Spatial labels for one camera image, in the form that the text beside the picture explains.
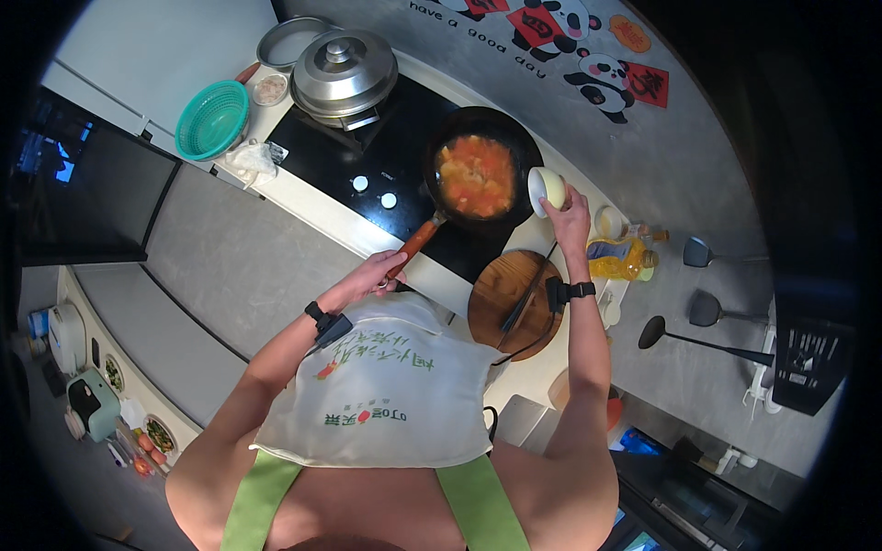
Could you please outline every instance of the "stove knob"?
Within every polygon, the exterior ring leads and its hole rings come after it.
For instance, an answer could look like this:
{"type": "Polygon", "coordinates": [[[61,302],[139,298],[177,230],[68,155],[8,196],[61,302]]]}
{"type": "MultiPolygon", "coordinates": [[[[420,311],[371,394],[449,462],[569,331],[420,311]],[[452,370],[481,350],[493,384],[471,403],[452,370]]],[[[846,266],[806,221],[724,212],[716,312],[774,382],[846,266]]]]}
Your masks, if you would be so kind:
{"type": "Polygon", "coordinates": [[[394,193],[384,193],[380,198],[380,203],[383,204],[384,208],[391,209],[398,203],[398,199],[395,197],[394,193]]]}
{"type": "Polygon", "coordinates": [[[368,189],[368,179],[364,176],[356,176],[352,179],[352,187],[358,192],[365,191],[368,189]]]}

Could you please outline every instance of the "lid handle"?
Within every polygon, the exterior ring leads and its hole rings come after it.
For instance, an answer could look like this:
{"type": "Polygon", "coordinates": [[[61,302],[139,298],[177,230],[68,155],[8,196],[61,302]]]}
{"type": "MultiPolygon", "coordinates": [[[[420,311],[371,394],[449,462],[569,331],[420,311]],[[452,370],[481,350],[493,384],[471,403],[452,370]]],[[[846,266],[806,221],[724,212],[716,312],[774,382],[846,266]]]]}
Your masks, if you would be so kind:
{"type": "Polygon", "coordinates": [[[349,41],[345,38],[336,38],[328,42],[326,48],[325,59],[331,63],[343,63],[352,56],[349,51],[349,41]]]}

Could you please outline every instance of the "panda sticker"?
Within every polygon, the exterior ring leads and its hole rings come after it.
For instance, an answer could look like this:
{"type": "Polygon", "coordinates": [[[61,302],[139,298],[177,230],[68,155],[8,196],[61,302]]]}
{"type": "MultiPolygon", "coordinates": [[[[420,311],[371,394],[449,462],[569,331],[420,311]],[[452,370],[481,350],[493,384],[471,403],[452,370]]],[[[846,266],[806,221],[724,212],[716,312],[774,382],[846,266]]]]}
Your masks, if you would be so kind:
{"type": "Polygon", "coordinates": [[[524,0],[524,7],[507,18],[514,25],[512,43],[542,62],[571,54],[589,32],[601,28],[600,19],[579,0],[524,0]]]}
{"type": "Polygon", "coordinates": [[[441,4],[448,10],[466,16],[473,21],[484,19],[487,13],[494,11],[508,11],[508,3],[505,0],[431,0],[441,4]]]}
{"type": "Polygon", "coordinates": [[[627,71],[627,62],[607,56],[592,54],[585,48],[579,48],[580,72],[564,75],[564,80],[574,86],[581,86],[579,91],[586,99],[601,110],[613,123],[624,124],[626,108],[634,105],[634,94],[628,90],[631,81],[627,71]]]}

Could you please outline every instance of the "yellow cooking oil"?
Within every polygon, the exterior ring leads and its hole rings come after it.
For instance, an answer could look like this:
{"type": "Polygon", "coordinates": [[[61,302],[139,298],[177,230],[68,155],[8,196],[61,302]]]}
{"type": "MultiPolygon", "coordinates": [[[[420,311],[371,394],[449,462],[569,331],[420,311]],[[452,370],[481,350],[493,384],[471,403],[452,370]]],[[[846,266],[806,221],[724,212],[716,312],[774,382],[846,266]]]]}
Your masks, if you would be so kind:
{"type": "Polygon", "coordinates": [[[659,254],[638,237],[595,239],[588,243],[585,254],[592,277],[634,281],[644,268],[655,268],[659,254]]]}

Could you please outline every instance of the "white apron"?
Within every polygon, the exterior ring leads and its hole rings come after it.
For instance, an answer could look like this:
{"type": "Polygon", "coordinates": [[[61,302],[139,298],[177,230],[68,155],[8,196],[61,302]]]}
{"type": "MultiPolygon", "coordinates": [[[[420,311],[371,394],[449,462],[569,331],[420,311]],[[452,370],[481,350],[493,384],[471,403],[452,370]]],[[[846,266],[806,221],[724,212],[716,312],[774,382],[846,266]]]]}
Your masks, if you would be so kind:
{"type": "Polygon", "coordinates": [[[498,350],[453,337],[416,293],[345,313],[353,330],[303,360],[252,449],[306,466],[440,468],[492,448],[483,389],[498,350]]]}

